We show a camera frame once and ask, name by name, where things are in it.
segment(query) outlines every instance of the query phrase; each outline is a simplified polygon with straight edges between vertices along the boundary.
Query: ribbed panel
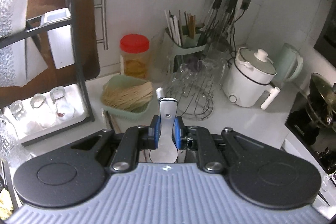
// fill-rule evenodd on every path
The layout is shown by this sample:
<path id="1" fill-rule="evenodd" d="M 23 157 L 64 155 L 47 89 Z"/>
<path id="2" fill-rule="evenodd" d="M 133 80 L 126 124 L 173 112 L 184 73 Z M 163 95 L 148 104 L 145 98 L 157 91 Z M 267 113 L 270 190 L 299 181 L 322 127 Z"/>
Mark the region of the ribbed panel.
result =
<path id="1" fill-rule="evenodd" d="M 272 211 L 239 198 L 220 175 L 196 164 L 138 164 L 113 175 L 91 200 L 62 210 L 24 205 L 7 224 L 316 224 L 327 223 L 311 206 Z"/>

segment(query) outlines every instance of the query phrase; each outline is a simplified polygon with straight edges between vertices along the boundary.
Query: metal cup rack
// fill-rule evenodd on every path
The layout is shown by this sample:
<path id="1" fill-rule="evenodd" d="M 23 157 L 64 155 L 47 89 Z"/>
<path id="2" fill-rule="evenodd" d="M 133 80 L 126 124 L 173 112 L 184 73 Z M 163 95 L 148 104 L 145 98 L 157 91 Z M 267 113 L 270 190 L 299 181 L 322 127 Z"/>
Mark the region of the metal cup rack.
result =
<path id="1" fill-rule="evenodd" d="M 83 98 L 83 102 L 85 104 L 86 110 L 87 110 L 87 117 L 82 120 L 81 122 L 78 122 L 76 124 L 73 124 L 71 126 L 67 126 L 65 128 L 56 130 L 52 133 L 49 133 L 47 135 L 35 138 L 31 141 L 27 141 L 25 143 L 22 143 L 23 146 L 27 146 L 27 145 L 31 145 L 33 143 L 36 143 L 38 141 L 44 140 L 46 138 L 52 137 L 54 135 L 57 135 L 63 131 L 69 130 L 73 127 L 76 127 L 80 124 L 86 123 L 86 122 L 94 122 L 95 121 L 95 116 L 93 115 L 93 111 L 91 108 L 91 104 L 89 101 L 89 96 L 88 96 L 88 92 L 86 89 L 86 85 L 85 85 L 85 77 L 84 77 L 84 73 L 83 73 L 83 67 L 82 67 L 82 63 L 81 63 L 81 56 L 80 56 L 80 52 L 78 49 L 78 35 L 76 32 L 74 32 L 74 29 L 77 30 L 76 26 L 77 26 L 77 21 L 76 21 L 76 17 L 75 15 L 75 2 L 73 0 L 66 0 L 66 5 L 68 6 L 70 13 L 71 13 L 71 17 L 67 18 L 67 19 L 63 19 L 63 20 L 58 20 L 56 22 L 51 22 L 48 24 L 44 24 L 44 25 L 40 25 L 38 27 L 35 28 L 31 28 L 31 24 L 32 23 L 36 23 L 36 22 L 41 22 L 41 18 L 42 15 L 40 16 L 36 16 L 33 18 L 30 18 L 28 20 L 26 20 L 26 28 L 25 30 L 10 35 L 8 37 L 2 38 L 0 39 L 0 49 L 7 47 L 8 45 L 11 45 L 15 42 L 24 40 L 28 37 L 33 37 L 38 35 L 41 32 L 46 32 L 46 31 L 50 31 L 53 29 L 57 29 L 63 26 L 68 26 L 70 25 L 71 27 L 71 36 L 72 36 L 72 48 L 73 48 L 73 56 L 74 56 L 74 65 L 76 68 L 76 78 L 77 78 L 77 84 L 79 86 L 80 89 L 80 93 L 81 96 Z"/>

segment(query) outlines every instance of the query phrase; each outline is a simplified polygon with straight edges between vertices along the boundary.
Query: plastic jar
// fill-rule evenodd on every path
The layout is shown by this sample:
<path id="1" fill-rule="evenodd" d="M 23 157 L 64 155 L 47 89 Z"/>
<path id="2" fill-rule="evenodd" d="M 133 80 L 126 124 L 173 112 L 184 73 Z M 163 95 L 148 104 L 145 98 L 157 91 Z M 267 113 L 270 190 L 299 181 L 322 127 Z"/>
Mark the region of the plastic jar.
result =
<path id="1" fill-rule="evenodd" d="M 128 34 L 120 40 L 121 74 L 145 79 L 148 72 L 149 40 L 140 34 Z"/>

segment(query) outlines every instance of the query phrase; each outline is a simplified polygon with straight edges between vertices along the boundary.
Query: pot lid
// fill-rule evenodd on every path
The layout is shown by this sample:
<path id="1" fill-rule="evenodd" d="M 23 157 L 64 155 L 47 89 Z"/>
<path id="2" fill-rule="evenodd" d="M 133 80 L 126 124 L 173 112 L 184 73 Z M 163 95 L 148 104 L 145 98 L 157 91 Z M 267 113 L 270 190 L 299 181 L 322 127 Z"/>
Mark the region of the pot lid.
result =
<path id="1" fill-rule="evenodd" d="M 312 73 L 311 80 L 314 82 L 325 102 L 336 112 L 336 85 L 332 87 L 329 82 L 318 73 Z"/>
<path id="2" fill-rule="evenodd" d="M 239 52 L 242 59 L 249 62 L 256 69 L 270 75 L 276 75 L 277 70 L 264 50 L 259 49 L 258 52 L 254 52 L 249 48 L 240 48 Z"/>

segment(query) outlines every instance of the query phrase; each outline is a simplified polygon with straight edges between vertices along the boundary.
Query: white tray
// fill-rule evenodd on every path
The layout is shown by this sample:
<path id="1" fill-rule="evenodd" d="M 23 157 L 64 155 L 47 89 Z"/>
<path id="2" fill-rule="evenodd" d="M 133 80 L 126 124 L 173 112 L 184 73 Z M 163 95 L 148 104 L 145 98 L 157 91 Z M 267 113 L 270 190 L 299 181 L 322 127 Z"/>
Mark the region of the white tray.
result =
<path id="1" fill-rule="evenodd" d="M 32 132 L 24 133 L 20 129 L 20 123 L 15 120 L 13 117 L 11 111 L 9 110 L 8 107 L 5 107 L 4 114 L 5 116 L 13 123 L 13 125 L 16 128 L 16 132 L 18 135 L 18 141 L 19 143 L 24 143 L 27 141 L 34 140 L 36 138 L 39 138 L 41 136 L 47 135 L 51 132 L 54 132 L 56 130 L 60 130 L 62 128 L 71 126 L 73 124 L 76 124 L 78 122 L 83 121 L 86 116 L 87 116 L 87 111 L 84 106 L 84 102 L 82 99 L 82 96 L 80 94 L 80 89 L 77 86 L 77 84 L 69 85 L 64 87 L 66 91 L 66 99 L 67 101 L 75 108 L 75 116 L 72 119 L 66 120 L 66 121 L 61 121 L 60 119 L 56 119 L 56 122 L 49 128 L 42 128 L 41 126 L 37 125 L 35 130 Z M 51 109 L 53 109 L 56 112 L 55 105 L 53 104 L 51 98 L 50 98 L 50 92 L 43 93 L 43 95 L 47 98 L 47 103 L 50 106 Z M 30 100 L 26 99 L 23 100 L 22 103 L 24 105 L 24 108 L 27 112 L 30 112 L 32 116 L 34 116 L 33 109 L 30 105 Z M 13 136 L 16 137 L 16 134 L 14 132 L 14 129 L 11 125 L 7 126 L 7 129 L 9 133 L 13 134 Z"/>

